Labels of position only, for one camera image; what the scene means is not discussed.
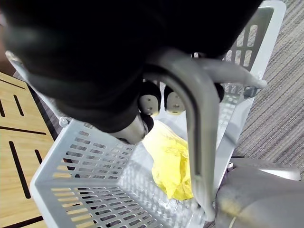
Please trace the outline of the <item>right robot hand black cloth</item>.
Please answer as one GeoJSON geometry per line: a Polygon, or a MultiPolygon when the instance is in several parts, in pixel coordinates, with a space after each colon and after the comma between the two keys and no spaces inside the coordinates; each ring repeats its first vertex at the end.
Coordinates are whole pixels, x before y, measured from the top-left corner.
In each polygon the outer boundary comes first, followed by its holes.
{"type": "Polygon", "coordinates": [[[5,49],[59,110],[136,144],[153,120],[138,98],[147,58],[163,48],[221,58],[259,0],[3,0],[5,49]]]}

